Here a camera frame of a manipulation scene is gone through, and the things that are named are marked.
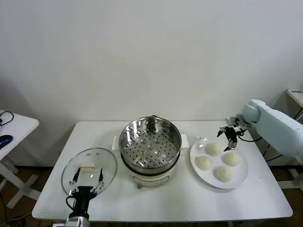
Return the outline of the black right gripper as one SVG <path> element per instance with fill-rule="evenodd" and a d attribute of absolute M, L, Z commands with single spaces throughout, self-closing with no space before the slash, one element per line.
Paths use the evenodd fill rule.
<path fill-rule="evenodd" d="M 237 138 L 239 138 L 242 141 L 248 142 L 248 140 L 245 140 L 243 138 L 244 132 L 246 132 L 248 127 L 246 125 L 231 125 L 231 126 L 225 126 L 220 127 L 217 137 L 221 136 L 223 133 L 225 133 L 225 136 L 228 139 L 228 146 L 224 149 L 224 151 L 234 150 L 237 146 Z"/>

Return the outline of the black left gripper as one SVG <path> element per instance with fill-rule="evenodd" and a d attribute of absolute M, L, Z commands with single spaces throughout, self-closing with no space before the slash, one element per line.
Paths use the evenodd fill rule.
<path fill-rule="evenodd" d="M 69 182 L 70 193 L 75 199 L 75 205 L 73 210 L 76 212 L 87 213 L 89 208 L 89 202 L 96 197 L 96 194 L 100 194 L 105 186 L 103 168 L 95 167 L 93 171 L 93 186 L 79 186 L 77 180 L 80 174 L 80 167 L 74 174 L 73 179 Z"/>

